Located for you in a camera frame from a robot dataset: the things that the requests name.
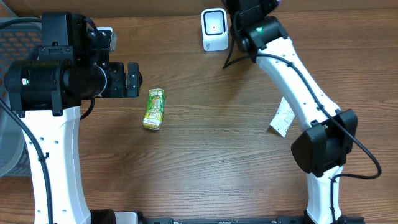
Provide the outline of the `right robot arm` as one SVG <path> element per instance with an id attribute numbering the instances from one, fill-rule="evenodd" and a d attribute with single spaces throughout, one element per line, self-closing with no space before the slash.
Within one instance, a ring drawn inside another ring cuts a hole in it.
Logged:
<path id="1" fill-rule="evenodd" d="M 305 223 L 348 223 L 339 207 L 339 181 L 353 148 L 358 119 L 321 90 L 296 53 L 292 39 L 271 12 L 280 1 L 224 1 L 231 35 L 277 85 L 302 130 L 292 155 L 307 175 Z"/>

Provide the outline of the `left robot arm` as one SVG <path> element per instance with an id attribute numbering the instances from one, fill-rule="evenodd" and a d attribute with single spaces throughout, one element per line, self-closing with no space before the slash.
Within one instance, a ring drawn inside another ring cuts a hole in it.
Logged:
<path id="1" fill-rule="evenodd" d="M 11 64 L 4 110 L 21 127 L 30 160 L 36 223 L 139 224 L 139 212 L 88 208 L 81 181 L 81 104 L 96 98 L 136 98 L 137 63 L 110 62 L 114 32 L 89 18 L 50 12 L 37 19 L 42 42 L 30 59 Z"/>

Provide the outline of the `white tube gold cap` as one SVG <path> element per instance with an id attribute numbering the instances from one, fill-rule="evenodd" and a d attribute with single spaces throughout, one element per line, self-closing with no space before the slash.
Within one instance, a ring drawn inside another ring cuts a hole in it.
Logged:
<path id="1" fill-rule="evenodd" d="M 282 97 L 277 112 L 270 122 L 270 127 L 284 138 L 294 119 L 295 114 L 292 108 L 287 100 Z"/>

